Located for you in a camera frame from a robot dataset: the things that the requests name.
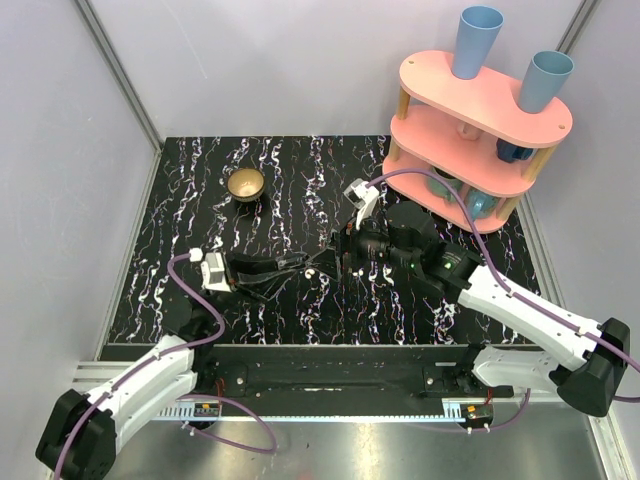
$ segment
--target wooden dowel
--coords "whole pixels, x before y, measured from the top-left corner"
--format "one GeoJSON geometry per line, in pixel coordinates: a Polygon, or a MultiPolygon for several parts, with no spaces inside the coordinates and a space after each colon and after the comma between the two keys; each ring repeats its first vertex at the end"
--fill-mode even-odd
{"type": "Polygon", "coordinates": [[[389,159],[393,162],[398,160],[398,155],[400,154],[400,147],[396,143],[396,141],[391,138],[391,145],[389,146],[389,159]]]}
{"type": "Polygon", "coordinates": [[[509,215],[511,215],[511,212],[513,212],[514,208],[518,206],[518,202],[520,201],[521,197],[522,195],[507,198],[498,210],[498,218],[500,220],[507,220],[509,218],[509,215]]]}
{"type": "Polygon", "coordinates": [[[407,118],[407,110],[409,109],[409,101],[411,97],[404,88],[400,88],[400,96],[398,97],[398,108],[396,108],[396,117],[398,120],[404,120],[407,118]]]}
{"type": "Polygon", "coordinates": [[[541,148],[538,150],[531,160],[531,163],[527,167],[527,170],[524,172],[525,180],[535,180],[538,174],[542,171],[543,167],[553,155],[553,152],[556,150],[557,145],[548,148],[541,148]]]}

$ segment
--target white bracket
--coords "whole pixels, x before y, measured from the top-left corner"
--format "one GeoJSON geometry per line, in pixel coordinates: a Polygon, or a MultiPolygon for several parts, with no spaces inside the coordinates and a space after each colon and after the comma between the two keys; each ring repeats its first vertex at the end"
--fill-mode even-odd
{"type": "MultiPolygon", "coordinates": [[[[503,277],[512,292],[527,297],[541,307],[599,337],[598,322],[570,313],[503,277]]],[[[555,320],[507,295],[493,278],[489,267],[477,267],[469,278],[471,287],[462,290],[459,303],[489,315],[521,333],[545,350],[560,365],[574,371],[585,363],[584,352],[593,352],[596,343],[575,334],[555,320]]]]}
{"type": "Polygon", "coordinates": [[[500,350],[485,347],[474,360],[473,373],[489,387],[510,385],[555,392],[549,372],[558,368],[547,352],[500,350]]]}
{"type": "Polygon", "coordinates": [[[356,230],[360,230],[362,221],[371,216],[380,197],[380,191],[376,187],[367,187],[367,182],[359,178],[347,187],[344,194],[358,209],[355,226],[356,230]]]}
{"type": "Polygon", "coordinates": [[[216,292],[230,292],[225,276],[224,257],[220,252],[207,253],[200,264],[202,288],[216,292]]]}
{"type": "MultiPolygon", "coordinates": [[[[157,357],[170,347],[184,345],[186,342],[173,335],[165,335],[160,342],[140,360],[108,382],[90,390],[89,402],[95,401],[105,392],[111,392],[112,386],[124,375],[144,360],[157,357]]],[[[140,372],[129,378],[112,396],[99,407],[101,411],[111,410],[116,428],[116,453],[126,441],[156,414],[173,403],[180,395],[189,393],[196,381],[191,372],[193,350],[184,349],[160,357],[140,372]]]]}

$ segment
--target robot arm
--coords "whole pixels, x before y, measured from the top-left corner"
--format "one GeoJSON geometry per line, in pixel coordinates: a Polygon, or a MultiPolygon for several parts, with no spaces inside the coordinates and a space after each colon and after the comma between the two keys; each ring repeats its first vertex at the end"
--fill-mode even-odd
{"type": "MultiPolygon", "coordinates": [[[[366,252],[361,255],[371,260],[390,261],[409,270],[427,295],[448,297],[450,301],[484,313],[543,349],[524,352],[475,348],[470,354],[472,361],[467,376],[490,387],[508,385],[555,391],[583,413],[599,417],[607,414],[626,364],[584,335],[591,333],[602,337],[628,352],[629,328],[626,324],[614,318],[600,324],[568,312],[503,277],[508,287],[505,290],[479,256],[458,245],[440,241],[431,218],[412,202],[395,204],[388,209],[388,233],[381,237],[367,228],[366,221],[373,210],[371,205],[377,199],[377,189],[357,180],[347,188],[345,195],[358,208],[356,226],[347,232],[348,251],[366,252]],[[514,294],[569,321],[578,327],[578,333],[514,294]]],[[[460,368],[457,370],[456,375],[460,375],[460,368]]]]}
{"type": "MultiPolygon", "coordinates": [[[[103,393],[111,392],[115,382],[137,369],[149,357],[159,356],[161,351],[185,343],[178,336],[165,335],[149,353],[107,383],[85,395],[75,390],[62,395],[49,417],[36,457],[54,470],[71,427],[103,393]]],[[[191,349],[164,355],[111,392],[89,418],[66,455],[62,477],[103,478],[115,462],[116,455],[140,428],[162,409],[194,389],[197,374],[191,370],[193,360],[194,351],[191,349]]]]}

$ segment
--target dark blue cup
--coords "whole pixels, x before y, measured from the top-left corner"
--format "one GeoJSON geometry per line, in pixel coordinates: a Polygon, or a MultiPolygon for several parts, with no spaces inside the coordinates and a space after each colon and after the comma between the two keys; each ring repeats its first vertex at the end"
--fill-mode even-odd
{"type": "Polygon", "coordinates": [[[573,68],[573,60],[564,53],[536,53],[522,81],[518,107],[527,113],[540,113],[558,94],[573,68]]]}
{"type": "Polygon", "coordinates": [[[507,163],[526,160],[533,153],[533,148],[519,147],[501,138],[496,142],[496,148],[498,150],[498,158],[507,163]]]}
{"type": "Polygon", "coordinates": [[[451,68],[456,77],[470,80],[478,75],[503,23],[502,13],[495,8],[476,5],[464,9],[451,68]]]}

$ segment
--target light blue cup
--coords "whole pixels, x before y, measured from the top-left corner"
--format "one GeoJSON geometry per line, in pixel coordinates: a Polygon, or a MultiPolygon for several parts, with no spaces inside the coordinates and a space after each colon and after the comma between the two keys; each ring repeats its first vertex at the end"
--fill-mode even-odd
{"type": "Polygon", "coordinates": [[[478,75],[503,23],[502,13],[495,8],[476,5],[464,9],[451,68],[456,77],[470,80],[478,75]]]}
{"type": "Polygon", "coordinates": [[[518,107],[527,113],[540,113],[558,94],[573,67],[573,60],[564,53],[536,53],[522,81],[518,107]]]}
{"type": "Polygon", "coordinates": [[[472,189],[467,194],[465,203],[467,204],[471,218],[475,221],[478,218],[487,218],[491,215],[493,210],[498,206],[499,201],[500,199],[498,197],[472,189]]]}

